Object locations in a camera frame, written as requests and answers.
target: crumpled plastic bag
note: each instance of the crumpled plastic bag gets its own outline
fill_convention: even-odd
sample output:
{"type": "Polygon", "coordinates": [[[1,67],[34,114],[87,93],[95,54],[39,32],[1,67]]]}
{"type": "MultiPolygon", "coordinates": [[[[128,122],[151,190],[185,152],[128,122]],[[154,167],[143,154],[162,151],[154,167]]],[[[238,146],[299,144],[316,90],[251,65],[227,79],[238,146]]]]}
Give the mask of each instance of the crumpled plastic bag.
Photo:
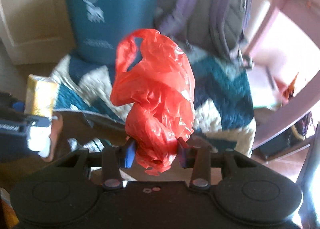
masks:
{"type": "Polygon", "coordinates": [[[170,168],[177,155],[177,138],[193,133],[195,79],[185,53],[168,37],[141,29],[117,48],[116,76],[111,92],[115,106],[134,103],[125,130],[138,143],[136,161],[150,175],[170,168]],[[130,71],[142,38],[142,60],[130,71]]]}

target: teal trash bin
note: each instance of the teal trash bin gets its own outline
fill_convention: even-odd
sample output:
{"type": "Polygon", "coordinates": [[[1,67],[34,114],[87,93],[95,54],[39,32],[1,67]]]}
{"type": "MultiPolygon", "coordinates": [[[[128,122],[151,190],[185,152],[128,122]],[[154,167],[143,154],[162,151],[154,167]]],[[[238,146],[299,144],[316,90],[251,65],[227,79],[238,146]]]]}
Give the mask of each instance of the teal trash bin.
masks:
{"type": "Polygon", "coordinates": [[[113,65],[118,43],[139,28],[152,28],[156,0],[66,0],[76,54],[113,65]]]}

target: pink wooden frame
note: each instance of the pink wooden frame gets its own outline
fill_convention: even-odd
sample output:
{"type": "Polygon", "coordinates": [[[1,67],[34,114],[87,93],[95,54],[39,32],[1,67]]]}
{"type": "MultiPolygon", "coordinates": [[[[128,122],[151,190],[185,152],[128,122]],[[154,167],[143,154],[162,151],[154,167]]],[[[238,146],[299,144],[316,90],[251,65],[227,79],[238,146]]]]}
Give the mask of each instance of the pink wooden frame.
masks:
{"type": "MultiPolygon", "coordinates": [[[[295,22],[320,48],[320,0],[272,0],[269,11],[246,51],[254,58],[261,42],[279,12],[295,22]]],[[[290,102],[276,111],[270,119],[257,127],[253,149],[270,141],[289,128],[320,100],[320,72],[290,102]]]]}

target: door panel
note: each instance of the door panel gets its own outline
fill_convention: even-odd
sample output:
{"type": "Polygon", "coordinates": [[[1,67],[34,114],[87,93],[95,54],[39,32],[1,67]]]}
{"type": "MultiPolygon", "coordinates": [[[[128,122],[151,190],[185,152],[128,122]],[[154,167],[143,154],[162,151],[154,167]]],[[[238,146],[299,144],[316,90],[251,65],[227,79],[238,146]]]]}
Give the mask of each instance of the door panel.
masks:
{"type": "Polygon", "coordinates": [[[0,0],[0,14],[14,64],[58,62],[75,46],[65,0],[0,0]]]}

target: gray backpack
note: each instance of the gray backpack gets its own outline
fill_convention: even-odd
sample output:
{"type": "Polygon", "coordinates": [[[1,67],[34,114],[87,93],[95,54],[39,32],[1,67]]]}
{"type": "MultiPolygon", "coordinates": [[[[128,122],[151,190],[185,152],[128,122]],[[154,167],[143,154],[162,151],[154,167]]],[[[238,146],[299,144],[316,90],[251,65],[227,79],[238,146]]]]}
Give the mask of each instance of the gray backpack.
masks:
{"type": "Polygon", "coordinates": [[[240,47],[250,9],[251,0],[158,0],[155,27],[243,66],[240,47]]]}

